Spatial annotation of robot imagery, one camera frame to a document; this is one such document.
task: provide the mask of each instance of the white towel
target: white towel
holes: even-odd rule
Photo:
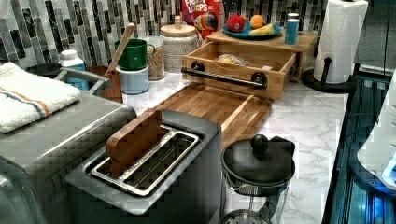
[[[77,88],[5,63],[0,66],[0,133],[43,119],[80,99]]]

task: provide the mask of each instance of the green mug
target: green mug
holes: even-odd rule
[[[148,58],[155,53],[155,47],[142,39],[130,39],[119,59],[122,70],[140,70],[148,66]]]

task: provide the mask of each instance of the wooden box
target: wooden box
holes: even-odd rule
[[[207,44],[183,56],[183,78],[227,90],[280,99],[288,82],[300,80],[303,71],[313,62],[316,38],[315,33],[300,32],[296,45],[286,45],[284,34],[257,41],[236,39],[217,31],[207,37]],[[222,54],[232,54],[249,64],[218,62]]]

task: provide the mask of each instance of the marble countertop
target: marble countertop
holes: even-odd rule
[[[166,73],[164,79],[150,81],[147,91],[123,94],[123,100],[140,115],[189,83],[181,74]],[[269,139],[283,137],[296,146],[296,171],[280,223],[321,222],[346,105],[347,94],[314,91],[301,82],[290,83],[282,99],[273,101],[272,112],[258,133]]]

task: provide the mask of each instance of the stainless steel toaster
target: stainless steel toaster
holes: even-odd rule
[[[161,112],[163,138],[120,177],[110,177],[105,147],[66,176],[73,223],[209,222],[220,201],[221,127]]]

